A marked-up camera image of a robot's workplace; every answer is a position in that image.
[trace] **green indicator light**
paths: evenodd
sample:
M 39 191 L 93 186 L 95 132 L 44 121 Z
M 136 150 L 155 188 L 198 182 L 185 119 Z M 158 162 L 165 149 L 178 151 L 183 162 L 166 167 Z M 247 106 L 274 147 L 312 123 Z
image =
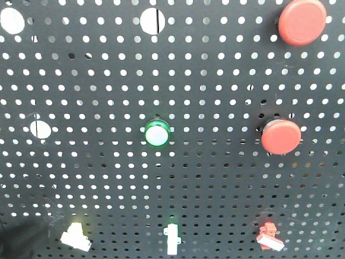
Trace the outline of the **green indicator light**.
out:
M 148 144 L 160 147 L 170 139 L 170 126 L 164 120 L 152 120 L 145 126 L 145 139 Z

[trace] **pegboard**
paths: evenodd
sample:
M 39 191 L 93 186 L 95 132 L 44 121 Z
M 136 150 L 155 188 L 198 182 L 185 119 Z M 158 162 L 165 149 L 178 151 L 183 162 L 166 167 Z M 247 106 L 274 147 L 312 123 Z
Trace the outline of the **pegboard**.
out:
M 2 0 L 25 20 L 0 28 L 2 226 L 45 218 L 34 258 L 344 258 L 345 2 L 322 1 L 326 28 L 303 47 L 278 34 L 289 2 Z M 286 155 L 260 143 L 275 115 L 302 131 Z M 144 141 L 156 116 L 164 147 Z M 59 242 L 74 221 L 88 253 Z M 256 243 L 265 221 L 281 252 Z

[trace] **emergency stop button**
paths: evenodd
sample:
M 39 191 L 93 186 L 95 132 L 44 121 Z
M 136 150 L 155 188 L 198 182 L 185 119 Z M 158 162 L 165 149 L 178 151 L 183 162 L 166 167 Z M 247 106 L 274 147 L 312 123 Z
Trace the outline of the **emergency stop button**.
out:
M 288 120 L 274 119 L 266 124 L 261 143 L 268 152 L 283 155 L 294 150 L 301 140 L 299 126 Z
M 279 34 L 289 45 L 307 45 L 320 36 L 326 18 L 326 8 L 319 0 L 294 0 L 279 18 Z

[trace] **push button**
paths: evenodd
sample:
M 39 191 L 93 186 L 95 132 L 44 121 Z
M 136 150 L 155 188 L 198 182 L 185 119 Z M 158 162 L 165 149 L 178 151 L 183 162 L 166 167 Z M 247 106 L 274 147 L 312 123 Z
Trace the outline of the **push button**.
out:
M 145 126 L 145 139 L 148 144 L 160 147 L 170 139 L 170 126 L 164 120 L 152 120 Z
M 289 45 L 307 45 L 320 36 L 326 18 L 326 8 L 319 0 L 294 0 L 280 16 L 279 34 Z
M 274 119 L 268 122 L 261 137 L 264 149 L 275 155 L 291 152 L 298 146 L 300 140 L 299 126 L 284 119 Z

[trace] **large hole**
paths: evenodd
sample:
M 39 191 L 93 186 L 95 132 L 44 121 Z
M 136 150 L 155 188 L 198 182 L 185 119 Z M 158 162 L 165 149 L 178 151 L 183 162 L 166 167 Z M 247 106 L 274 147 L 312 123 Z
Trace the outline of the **large hole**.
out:
M 52 133 L 52 130 L 48 123 L 41 121 L 41 120 L 35 120 L 30 124 L 30 131 L 32 135 L 34 135 L 36 138 L 39 139 L 46 139 L 50 136 Z
M 140 26 L 148 34 L 156 35 L 165 27 L 165 17 L 156 8 L 146 9 L 140 16 Z
M 9 34 L 21 33 L 25 27 L 25 20 L 20 12 L 13 8 L 5 8 L 0 14 L 1 27 Z

